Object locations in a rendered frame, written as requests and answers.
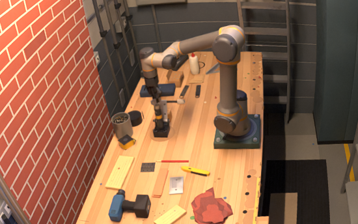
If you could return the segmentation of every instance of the tabletop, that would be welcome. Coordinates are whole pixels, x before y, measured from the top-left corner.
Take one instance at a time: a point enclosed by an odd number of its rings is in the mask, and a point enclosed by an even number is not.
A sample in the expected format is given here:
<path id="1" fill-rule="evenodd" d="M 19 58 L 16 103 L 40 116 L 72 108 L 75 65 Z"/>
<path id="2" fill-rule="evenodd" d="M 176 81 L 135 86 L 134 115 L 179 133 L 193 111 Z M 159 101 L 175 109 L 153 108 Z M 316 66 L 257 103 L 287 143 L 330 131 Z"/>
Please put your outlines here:
<path id="1" fill-rule="evenodd" d="M 141 125 L 133 128 L 136 144 L 127 150 L 118 145 L 114 136 L 100 165 L 96 178 L 87 195 L 77 224 L 115 223 L 109 219 L 109 208 L 117 190 L 105 188 L 109 175 L 119 156 L 133 156 L 134 161 L 122 189 L 126 191 L 126 200 L 135 201 L 138 194 L 149 195 L 152 203 L 148 218 L 136 218 L 134 213 L 124 212 L 120 223 L 153 223 L 154 220 L 175 205 L 186 210 L 176 223 L 195 223 L 191 202 L 194 198 L 213 187 L 215 197 L 224 198 L 231 205 L 233 215 L 227 224 L 256 223 L 263 144 L 263 73 L 262 54 L 259 52 L 242 52 L 238 64 L 238 89 L 247 93 L 249 114 L 260 114 L 261 142 L 259 149 L 214 149 L 215 126 L 213 120 L 219 103 L 219 73 L 204 75 L 217 61 L 212 52 L 196 52 L 199 61 L 205 64 L 200 74 L 190 73 L 189 61 L 179 69 L 183 71 L 184 80 L 176 88 L 174 96 L 162 97 L 164 100 L 179 99 L 185 85 L 189 88 L 184 97 L 185 104 L 168 104 L 172 113 L 171 134 L 168 139 L 157 141 L 152 136 L 155 117 L 151 98 L 141 98 L 140 88 L 145 84 L 141 79 L 127 106 L 126 112 L 142 111 L 144 119 Z M 167 83 L 167 70 L 158 68 L 159 84 Z M 202 76 L 203 83 L 189 83 L 193 77 Z M 199 98 L 195 97 L 196 86 L 201 85 Z M 156 163 L 154 172 L 141 172 L 142 163 L 156 160 L 189 160 L 189 163 Z M 186 165 L 210 172 L 209 176 L 186 173 L 181 166 Z M 168 169 L 163 195 L 152 197 L 159 170 Z M 169 178 L 184 177 L 183 194 L 169 195 Z"/>

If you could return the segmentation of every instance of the brick wall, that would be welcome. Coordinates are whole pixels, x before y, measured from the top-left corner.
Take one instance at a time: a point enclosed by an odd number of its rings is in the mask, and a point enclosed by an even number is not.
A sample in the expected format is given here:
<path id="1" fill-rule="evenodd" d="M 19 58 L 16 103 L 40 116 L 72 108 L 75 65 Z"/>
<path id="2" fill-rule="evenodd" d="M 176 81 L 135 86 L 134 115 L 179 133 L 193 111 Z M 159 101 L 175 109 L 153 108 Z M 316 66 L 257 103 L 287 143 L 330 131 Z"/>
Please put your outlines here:
<path id="1" fill-rule="evenodd" d="M 0 172 L 31 223 L 75 223 L 113 129 L 82 0 L 0 0 Z"/>

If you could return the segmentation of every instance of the box cutter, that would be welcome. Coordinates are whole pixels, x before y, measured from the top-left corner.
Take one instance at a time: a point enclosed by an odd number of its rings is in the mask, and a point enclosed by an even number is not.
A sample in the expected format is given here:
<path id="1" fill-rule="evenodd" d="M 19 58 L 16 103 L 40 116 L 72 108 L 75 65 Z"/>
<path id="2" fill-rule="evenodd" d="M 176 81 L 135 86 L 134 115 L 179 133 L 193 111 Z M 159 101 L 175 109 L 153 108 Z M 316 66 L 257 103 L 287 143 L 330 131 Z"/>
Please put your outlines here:
<path id="1" fill-rule="evenodd" d="M 200 176 L 209 176 L 210 172 L 209 171 L 205 171 L 203 169 L 196 169 L 196 168 L 192 168 L 192 167 L 182 167 L 182 170 L 188 173 L 193 173 L 196 175 L 200 175 Z"/>

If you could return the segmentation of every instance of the gray floor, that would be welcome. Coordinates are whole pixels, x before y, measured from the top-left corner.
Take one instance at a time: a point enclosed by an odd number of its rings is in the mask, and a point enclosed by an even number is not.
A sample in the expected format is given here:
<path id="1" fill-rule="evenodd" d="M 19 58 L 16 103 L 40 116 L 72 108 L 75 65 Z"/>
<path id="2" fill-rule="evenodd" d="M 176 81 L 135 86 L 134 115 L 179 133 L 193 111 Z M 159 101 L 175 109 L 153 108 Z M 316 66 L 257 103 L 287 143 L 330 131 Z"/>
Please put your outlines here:
<path id="1" fill-rule="evenodd" d="M 283 114 L 265 116 L 264 159 L 326 160 L 331 224 L 350 224 L 346 194 L 340 193 L 347 167 L 344 145 L 317 145 L 312 114 L 294 114 L 287 126 Z"/>

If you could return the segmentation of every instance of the hammer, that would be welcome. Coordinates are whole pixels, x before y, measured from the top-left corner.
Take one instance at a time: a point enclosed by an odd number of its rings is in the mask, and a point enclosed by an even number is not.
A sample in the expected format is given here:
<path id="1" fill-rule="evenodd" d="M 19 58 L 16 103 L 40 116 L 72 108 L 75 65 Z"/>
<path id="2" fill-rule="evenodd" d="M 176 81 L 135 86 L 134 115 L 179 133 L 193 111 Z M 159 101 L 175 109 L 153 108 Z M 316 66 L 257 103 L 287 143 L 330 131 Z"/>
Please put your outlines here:
<path id="1" fill-rule="evenodd" d="M 135 202 L 124 200 L 126 192 L 122 189 L 113 197 L 111 207 L 109 209 L 109 218 L 112 221 L 120 221 L 122 219 L 123 211 L 134 211 L 135 216 L 145 217 L 149 216 L 150 199 L 148 195 L 137 195 Z"/>

